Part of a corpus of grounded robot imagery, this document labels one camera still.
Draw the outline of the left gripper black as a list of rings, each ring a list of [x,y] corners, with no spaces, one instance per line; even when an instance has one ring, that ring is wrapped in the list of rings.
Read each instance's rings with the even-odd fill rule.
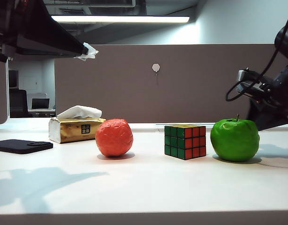
[[[41,0],[0,0],[0,61],[14,54],[42,58],[95,58],[95,48],[79,42],[48,13]]]

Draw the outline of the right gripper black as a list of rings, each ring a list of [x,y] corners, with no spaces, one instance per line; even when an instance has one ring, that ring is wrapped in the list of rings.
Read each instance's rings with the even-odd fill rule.
[[[254,121],[258,131],[288,124],[288,67],[274,79],[251,73],[256,84],[251,88],[247,120]]]

